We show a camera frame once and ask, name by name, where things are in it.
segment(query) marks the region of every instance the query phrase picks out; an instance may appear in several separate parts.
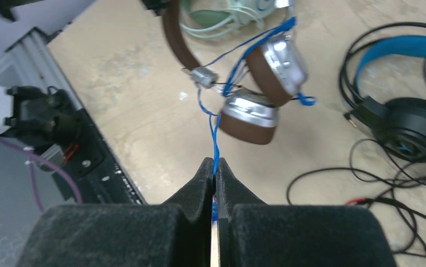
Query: silver ear cup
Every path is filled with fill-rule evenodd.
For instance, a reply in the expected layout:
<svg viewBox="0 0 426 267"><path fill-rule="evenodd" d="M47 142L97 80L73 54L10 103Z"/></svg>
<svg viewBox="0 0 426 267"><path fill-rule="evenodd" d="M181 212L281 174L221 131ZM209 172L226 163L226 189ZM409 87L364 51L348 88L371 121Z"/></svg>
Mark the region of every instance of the silver ear cup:
<svg viewBox="0 0 426 267"><path fill-rule="evenodd" d="M263 95L240 89L227 97L219 128L245 142L266 145L278 123L278 108Z"/></svg>
<svg viewBox="0 0 426 267"><path fill-rule="evenodd" d="M262 52L286 93L297 94L308 79L308 71L295 42L285 35L272 37L262 45Z"/></svg>

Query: light green headphones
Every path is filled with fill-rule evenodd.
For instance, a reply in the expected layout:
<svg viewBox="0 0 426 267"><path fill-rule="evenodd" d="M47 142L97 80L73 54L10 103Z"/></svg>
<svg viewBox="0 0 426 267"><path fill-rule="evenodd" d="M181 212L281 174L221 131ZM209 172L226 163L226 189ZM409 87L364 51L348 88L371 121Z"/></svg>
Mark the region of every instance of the light green headphones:
<svg viewBox="0 0 426 267"><path fill-rule="evenodd" d="M250 21L256 21L257 27L262 29L265 26L263 19L275 10L274 0L228 0L228 7L220 10L201 9L192 11L193 0L182 0L182 10L200 28L191 28L180 22L181 27L190 35L211 39L223 36L235 31Z"/></svg>

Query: headphones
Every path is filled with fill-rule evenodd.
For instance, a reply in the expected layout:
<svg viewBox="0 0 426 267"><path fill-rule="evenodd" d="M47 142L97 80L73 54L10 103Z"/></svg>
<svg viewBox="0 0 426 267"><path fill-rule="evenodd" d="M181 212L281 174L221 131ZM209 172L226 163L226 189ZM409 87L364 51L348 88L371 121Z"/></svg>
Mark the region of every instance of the headphones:
<svg viewBox="0 0 426 267"><path fill-rule="evenodd" d="M239 140L266 145L273 139L278 123L278 108L300 94L301 85L307 80L305 63L293 40L285 33L295 25L293 0L276 1L276 8L288 7L291 18L280 26L253 37L262 37L250 46L231 71L222 95L226 98L221 109L219 128ZM165 38L177 59L190 72L191 79L204 88L212 88L218 75L202 66L185 44L179 25L180 0L172 0L162 15ZM262 91L261 94L245 88L231 92L234 77L245 66Z"/></svg>
<svg viewBox="0 0 426 267"><path fill-rule="evenodd" d="M188 27L184 22L180 22L180 25L188 34L201 39L224 36L248 25L251 21L256 21L257 27L263 29L265 26L263 19L275 10L275 0L228 0L227 8L220 10L201 9L192 12L192 1L181 0L181 8L201 28ZM224 30L211 33L221 28L224 28Z"/></svg>
<svg viewBox="0 0 426 267"><path fill-rule="evenodd" d="M406 35L382 38L356 48L363 38L376 31L393 27L426 28L426 23L400 22L380 26L362 34L348 49L340 71L339 89L352 110L344 117L354 126L356 118L372 131L376 140L392 155L410 162L426 161L426 100L401 97L387 103L359 93L359 77L370 62L388 55L424 58L423 76L426 83L426 36ZM347 75L347 63L359 52L367 49L357 68L354 81Z"/></svg>

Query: brown headband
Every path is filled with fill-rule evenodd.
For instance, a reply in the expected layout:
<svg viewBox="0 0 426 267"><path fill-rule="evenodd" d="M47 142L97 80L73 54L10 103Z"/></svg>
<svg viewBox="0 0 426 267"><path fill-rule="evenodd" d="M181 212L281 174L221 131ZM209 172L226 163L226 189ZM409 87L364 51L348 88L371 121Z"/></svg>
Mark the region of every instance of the brown headband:
<svg viewBox="0 0 426 267"><path fill-rule="evenodd" d="M183 66L190 71L200 67L201 64L188 49L180 29L180 0L172 0L170 2L170 6L162 15L162 24L170 49L172 49L172 52Z"/></svg>

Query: black headphones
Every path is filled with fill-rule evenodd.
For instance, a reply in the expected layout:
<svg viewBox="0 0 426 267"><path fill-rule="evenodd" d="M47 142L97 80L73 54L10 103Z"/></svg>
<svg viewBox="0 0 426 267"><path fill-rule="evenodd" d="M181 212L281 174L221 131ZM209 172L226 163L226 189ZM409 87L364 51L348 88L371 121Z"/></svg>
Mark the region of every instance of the black headphones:
<svg viewBox="0 0 426 267"><path fill-rule="evenodd" d="M426 23L400 22L386 24L362 34L348 49L339 74L339 90L352 111L344 114L354 126L351 117L361 121L372 131L376 140L388 152L401 159L426 161L426 100L401 97L379 103L359 93L358 79L363 67L387 55L405 55L424 58L423 76L426 82L426 36L396 36L381 38L356 48L363 38L376 31L393 27L426 28ZM367 50L361 59L353 83L349 81L347 63L359 52Z"/></svg>

